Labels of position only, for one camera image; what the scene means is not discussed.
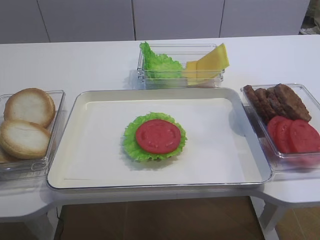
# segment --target green lettuce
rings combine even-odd
[[[174,61],[168,55],[155,54],[145,41],[140,43],[144,56],[144,69],[148,70],[149,79],[179,79],[184,69],[180,62]]]
[[[181,133],[181,140],[178,148],[172,152],[164,153],[164,154],[155,154],[150,153],[143,150],[138,142],[136,141],[136,131],[141,126],[141,124],[153,120],[153,119],[161,119],[167,122],[170,122],[176,125]],[[170,115],[161,112],[151,112],[145,116],[138,116],[133,122],[131,122],[124,131],[124,141],[123,147],[125,152],[133,159],[138,162],[147,162],[150,160],[164,160],[173,156],[178,155],[182,152],[183,147],[186,144],[186,131],[182,128],[182,126],[175,122],[175,119]]]

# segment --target tomato slice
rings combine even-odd
[[[152,154],[167,154],[180,144],[180,129],[171,122],[153,119],[144,122],[135,132],[139,146]]]
[[[286,119],[281,121],[276,126],[275,131],[275,145],[281,153],[288,154],[292,152],[291,146],[289,144],[289,129],[293,121],[291,119]]]
[[[286,119],[287,118],[285,118],[284,116],[275,116],[269,121],[269,123],[267,125],[267,130],[268,130],[268,133],[273,141],[275,141],[276,129],[277,129],[278,123],[280,123]]]
[[[289,144],[296,153],[320,151],[320,135],[304,120],[295,120],[289,130]]]

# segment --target plastic food box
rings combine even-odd
[[[215,49],[215,44],[150,44],[156,54],[167,54],[174,61],[179,61],[183,68],[187,62],[197,61]],[[145,70],[145,58],[140,50],[137,78],[143,89],[166,88],[218,88],[223,81],[224,70]],[[164,78],[151,78],[154,73],[161,74]],[[192,74],[212,74],[214,78],[187,78]]]
[[[65,125],[66,111],[64,110],[65,92],[62,90],[47,91],[55,104],[55,117],[47,128],[51,132],[48,148],[43,158],[27,159],[17,162],[0,163],[0,181],[34,178],[44,176],[48,171]],[[0,124],[4,121],[4,111],[7,100],[12,94],[0,96]]]
[[[320,104],[317,100],[311,95],[311,93],[306,89],[306,87],[302,84],[286,84],[295,93],[301,98],[302,102],[306,106],[309,114],[311,115],[312,119],[309,122],[311,126],[313,126],[319,133],[320,133]],[[254,90],[258,88],[270,88],[274,87],[275,84],[272,85],[253,85],[252,88]],[[309,153],[281,153],[275,146],[274,142],[271,140],[271,137],[268,134],[267,126],[263,123],[262,119],[257,114],[256,110],[252,106],[251,102],[248,100],[246,94],[241,89],[242,92],[242,102],[244,109],[248,115],[248,118],[251,122],[252,127],[254,128],[259,143],[266,155],[269,164],[272,167],[272,170],[277,172],[285,172],[285,171],[294,171],[298,172],[297,170],[320,170],[320,164],[314,165],[312,167],[305,168],[300,165],[293,164],[298,162],[301,158],[312,158],[312,159],[319,159],[320,163],[320,152],[309,152]]]

